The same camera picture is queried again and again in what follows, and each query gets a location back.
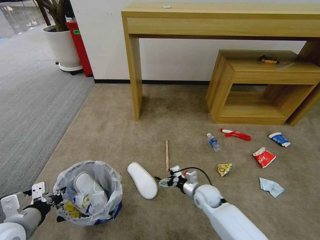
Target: wooden side table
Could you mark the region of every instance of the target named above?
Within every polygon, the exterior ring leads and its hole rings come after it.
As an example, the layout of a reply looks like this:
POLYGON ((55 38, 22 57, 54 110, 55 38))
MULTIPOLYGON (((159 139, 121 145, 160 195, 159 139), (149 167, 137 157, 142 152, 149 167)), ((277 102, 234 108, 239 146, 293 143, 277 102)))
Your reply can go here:
MULTIPOLYGON (((143 99, 139 38, 307 41, 299 56, 320 66, 320 4, 132 2, 121 15, 135 121, 143 99)), ((291 125, 320 96, 314 91, 291 125)))
POLYGON ((214 123, 282 125, 320 81, 320 68, 291 51, 220 50, 206 101, 214 123), (259 61, 262 55, 280 61, 259 61), (264 92, 232 84, 268 84, 264 92))

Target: floor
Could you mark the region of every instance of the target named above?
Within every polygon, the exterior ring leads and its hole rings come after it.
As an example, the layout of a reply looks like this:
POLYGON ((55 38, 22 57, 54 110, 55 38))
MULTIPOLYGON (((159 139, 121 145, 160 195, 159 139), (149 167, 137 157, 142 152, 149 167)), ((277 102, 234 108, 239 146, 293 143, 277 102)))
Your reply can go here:
POLYGON ((32 186, 94 85, 59 69, 44 27, 0 42, 0 197, 32 186))
MULTIPOLYGON (((136 161, 152 176, 168 177, 165 139, 171 167, 205 170, 222 196, 269 239, 319 239, 320 105, 295 127, 215 125, 205 103, 206 88, 144 85, 140 121, 134 122, 128 84, 95 84, 37 181, 52 188, 57 175, 72 164, 105 161, 122 175, 123 208, 114 222, 90 227, 57 223, 53 210, 35 239, 219 239, 207 217, 178 189, 161 188, 153 200, 145 200, 127 173, 136 161), (244 132, 252 140, 225 138, 220 128, 244 132), (278 131, 290 147, 267 138, 278 131), (216 135, 221 152, 208 148, 208 132, 216 135), (252 156, 262 146, 278 157, 265 169, 252 156), (219 163, 232 163, 233 169, 221 177, 219 163), (285 192, 273 198, 260 189, 259 177, 278 182, 285 192)), ((198 176, 207 183, 200 172, 198 176)))

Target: red packaging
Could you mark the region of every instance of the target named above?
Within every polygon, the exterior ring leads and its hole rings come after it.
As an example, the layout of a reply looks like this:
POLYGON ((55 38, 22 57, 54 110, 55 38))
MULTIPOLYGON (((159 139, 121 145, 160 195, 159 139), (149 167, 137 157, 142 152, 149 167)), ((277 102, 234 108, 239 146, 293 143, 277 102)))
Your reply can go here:
POLYGON ((220 129, 221 132, 226 133, 225 136, 226 137, 237 137, 240 138, 242 140, 246 140, 246 141, 250 141, 251 137, 247 134, 238 132, 238 131, 231 131, 231 130, 227 130, 227 129, 220 129))
POLYGON ((254 158, 260 163, 262 168, 267 167, 277 157, 271 152, 268 152, 265 147, 260 148, 258 151, 252 154, 254 158))

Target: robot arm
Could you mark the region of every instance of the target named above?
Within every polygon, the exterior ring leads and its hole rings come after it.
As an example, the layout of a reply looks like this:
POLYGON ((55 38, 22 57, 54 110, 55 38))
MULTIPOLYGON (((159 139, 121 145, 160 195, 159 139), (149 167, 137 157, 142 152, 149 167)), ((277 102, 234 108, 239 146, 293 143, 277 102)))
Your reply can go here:
POLYGON ((29 239, 37 227, 44 221, 53 206, 63 201, 65 188, 56 195, 47 194, 44 182, 34 184, 29 191, 18 192, 1 199, 1 206, 6 219, 0 224, 0 239, 29 239), (31 196, 31 204, 25 208, 27 197, 31 196))
POLYGON ((267 237, 234 205, 229 204, 212 185, 201 185, 197 171, 181 174, 179 166, 171 169, 171 177, 156 178, 161 187, 176 186, 190 197, 207 215, 222 240, 268 240, 267 237))

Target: wooden shelf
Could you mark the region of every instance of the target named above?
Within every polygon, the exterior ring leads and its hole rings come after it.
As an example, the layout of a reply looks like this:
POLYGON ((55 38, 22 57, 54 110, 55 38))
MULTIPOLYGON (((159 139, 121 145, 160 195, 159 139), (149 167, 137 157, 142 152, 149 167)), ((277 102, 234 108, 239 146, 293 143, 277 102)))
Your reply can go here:
POLYGON ((214 123, 282 125, 320 81, 320 68, 291 51, 220 50, 206 100, 214 123), (280 64, 258 60, 266 55, 280 64), (268 84, 264 92, 230 91, 268 84))
POLYGON ((220 113, 219 122, 283 124, 286 117, 261 92, 230 92, 220 113))

